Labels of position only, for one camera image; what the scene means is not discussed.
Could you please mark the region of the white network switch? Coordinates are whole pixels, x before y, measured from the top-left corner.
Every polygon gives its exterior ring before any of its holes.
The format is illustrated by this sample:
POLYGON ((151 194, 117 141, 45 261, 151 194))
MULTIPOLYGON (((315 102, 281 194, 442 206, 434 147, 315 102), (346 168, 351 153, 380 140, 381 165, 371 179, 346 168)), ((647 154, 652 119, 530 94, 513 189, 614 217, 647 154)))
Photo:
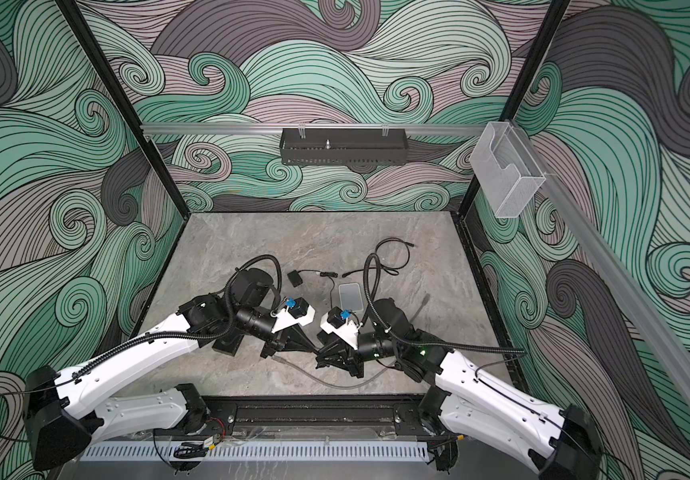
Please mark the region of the white network switch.
POLYGON ((339 305, 343 311, 358 313, 364 310, 363 288, 359 283, 338 286, 339 305))

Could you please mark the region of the black wall tray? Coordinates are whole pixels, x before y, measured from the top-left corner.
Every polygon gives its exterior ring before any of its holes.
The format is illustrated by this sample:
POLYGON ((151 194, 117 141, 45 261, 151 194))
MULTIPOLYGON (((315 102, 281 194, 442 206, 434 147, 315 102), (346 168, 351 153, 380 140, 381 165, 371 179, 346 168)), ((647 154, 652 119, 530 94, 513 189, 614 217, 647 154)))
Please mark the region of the black wall tray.
POLYGON ((409 143, 404 130, 284 129, 279 149, 286 165, 372 167, 404 164, 409 143))

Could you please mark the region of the black network switch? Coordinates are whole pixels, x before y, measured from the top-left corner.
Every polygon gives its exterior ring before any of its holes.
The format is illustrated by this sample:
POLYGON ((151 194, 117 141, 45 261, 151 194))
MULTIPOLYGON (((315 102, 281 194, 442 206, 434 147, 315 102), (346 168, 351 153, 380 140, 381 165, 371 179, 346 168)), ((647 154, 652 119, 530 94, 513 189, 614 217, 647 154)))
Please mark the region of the black network switch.
POLYGON ((244 339, 244 334, 237 329, 231 330, 227 335, 216 339, 212 349, 216 352, 234 357, 244 339))

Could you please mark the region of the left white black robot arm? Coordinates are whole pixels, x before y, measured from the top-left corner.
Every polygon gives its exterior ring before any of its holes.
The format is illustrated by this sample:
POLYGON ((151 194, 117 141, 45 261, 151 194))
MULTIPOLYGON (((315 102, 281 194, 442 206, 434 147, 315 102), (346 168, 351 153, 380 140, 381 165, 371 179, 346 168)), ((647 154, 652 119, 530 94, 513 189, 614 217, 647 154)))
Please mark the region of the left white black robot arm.
POLYGON ((49 471, 112 437, 154 429, 200 431, 207 406, 197 388, 119 398, 117 392, 158 367, 234 335, 265 342, 265 354, 287 346, 313 353, 303 327, 316 315, 302 297, 281 295, 282 276, 246 262, 218 292, 199 295, 146 332, 78 365, 45 365, 26 378, 23 421, 33 467, 49 471))

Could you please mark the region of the aluminium wall rail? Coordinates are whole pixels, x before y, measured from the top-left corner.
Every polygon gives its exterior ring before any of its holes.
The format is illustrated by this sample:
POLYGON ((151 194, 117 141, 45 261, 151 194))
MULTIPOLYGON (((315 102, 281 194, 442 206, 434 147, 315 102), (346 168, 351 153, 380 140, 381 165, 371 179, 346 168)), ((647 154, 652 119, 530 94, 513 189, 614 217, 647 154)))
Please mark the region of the aluminium wall rail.
POLYGON ((408 136, 468 137, 480 135, 485 124, 365 124, 365 123, 207 123, 207 122, 151 122, 140 128, 145 135, 280 135, 284 129, 297 130, 376 130, 389 132, 404 130, 408 136))

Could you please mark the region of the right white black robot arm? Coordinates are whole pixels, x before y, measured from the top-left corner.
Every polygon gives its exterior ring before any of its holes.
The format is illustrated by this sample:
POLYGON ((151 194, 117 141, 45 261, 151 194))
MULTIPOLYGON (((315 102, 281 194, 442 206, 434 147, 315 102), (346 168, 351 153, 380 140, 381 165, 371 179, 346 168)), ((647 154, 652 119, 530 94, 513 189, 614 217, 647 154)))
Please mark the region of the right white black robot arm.
POLYGON ((353 376, 367 361, 394 360, 394 367, 429 387, 419 415, 430 431, 470 437, 527 466, 541 479, 597 479, 603 447, 595 421, 576 405, 558 407, 501 381, 467 358, 486 347, 445 341, 414 327, 391 298, 375 297, 382 264, 367 256, 362 273, 363 316, 332 308, 320 318, 333 337, 319 365, 353 376))

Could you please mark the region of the clear plastic wall holder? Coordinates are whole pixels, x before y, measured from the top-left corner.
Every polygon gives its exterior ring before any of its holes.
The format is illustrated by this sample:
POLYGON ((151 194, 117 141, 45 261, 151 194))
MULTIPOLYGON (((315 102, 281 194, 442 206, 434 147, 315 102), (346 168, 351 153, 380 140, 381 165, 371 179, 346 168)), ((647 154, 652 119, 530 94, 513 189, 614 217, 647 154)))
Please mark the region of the clear plastic wall holder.
POLYGON ((470 164, 496 218, 517 218, 545 182, 526 132, 510 121, 489 122, 470 164))

